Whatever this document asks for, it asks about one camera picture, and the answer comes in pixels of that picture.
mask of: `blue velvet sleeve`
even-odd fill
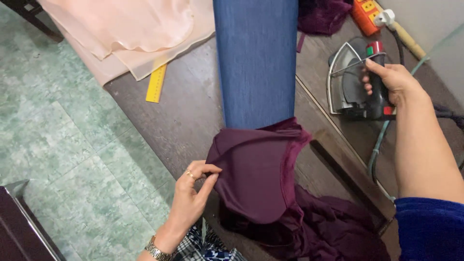
[[[400,260],[464,260],[464,205],[407,197],[395,201]]]

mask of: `wristwatch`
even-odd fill
[[[158,261],[171,261],[175,254],[177,253],[177,251],[174,251],[174,253],[172,254],[166,254],[166,253],[163,253],[161,252],[154,244],[153,242],[155,241],[155,238],[156,236],[152,236],[152,238],[150,239],[150,242],[148,242],[148,245],[145,247],[145,250],[147,250],[148,252],[150,252],[150,254],[156,258]]]

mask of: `hand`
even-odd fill
[[[174,200],[168,220],[156,232],[154,245],[164,253],[173,253],[190,227],[205,210],[206,200],[213,189],[222,169],[205,164],[204,160],[193,161],[175,184]],[[206,178],[197,193],[193,188],[196,179]]]
[[[373,62],[371,59],[366,59],[366,67],[371,72],[379,75],[383,83],[389,90],[388,98],[394,105],[398,105],[401,100],[411,93],[424,91],[419,82],[409,73],[402,65],[385,64],[385,67]],[[372,85],[369,83],[369,76],[364,76],[364,89],[367,94],[372,94]]]

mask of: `wooden table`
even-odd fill
[[[306,37],[301,53],[297,54],[296,76],[299,80],[296,82],[295,116],[307,131],[314,133],[324,129],[332,135],[334,142],[340,147],[340,154],[337,156],[342,164],[352,171],[359,170],[357,175],[361,179],[369,179],[364,176],[364,164],[370,156],[380,124],[346,122],[328,115],[325,92],[328,57],[345,41],[360,34],[353,21],[348,19],[340,32],[332,37]],[[396,61],[398,52],[395,50],[393,37],[389,32],[382,32],[382,40],[390,59]],[[405,51],[405,55],[406,65],[410,69],[417,60],[408,51]],[[416,76],[434,100],[461,111],[457,101],[429,66],[419,69]],[[146,78],[136,82],[130,74],[125,74],[107,83],[105,88],[177,179],[192,160],[206,158],[213,137],[224,126],[215,39],[208,40],[168,64],[159,104],[145,102],[148,81]],[[461,153],[464,148],[461,131],[450,121],[444,120],[440,123],[447,138],[453,138],[453,152]],[[377,163],[378,178],[393,196],[397,195],[393,168],[394,142],[393,124],[381,147]],[[337,196],[362,204],[352,189],[334,175],[332,169],[324,164],[310,146],[306,146],[298,156],[295,174],[296,181],[316,196]],[[393,207],[373,184],[362,180],[358,184],[361,184],[362,189],[374,201],[390,204],[385,209]],[[204,217],[225,245],[237,248],[249,260],[273,260],[255,243],[221,228],[217,220],[218,202],[218,195],[213,192]],[[393,258],[399,255],[395,226],[396,223],[393,223],[382,237]]]

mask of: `green marble floor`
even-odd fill
[[[67,261],[134,260],[165,221],[174,179],[66,41],[0,4],[0,184]]]

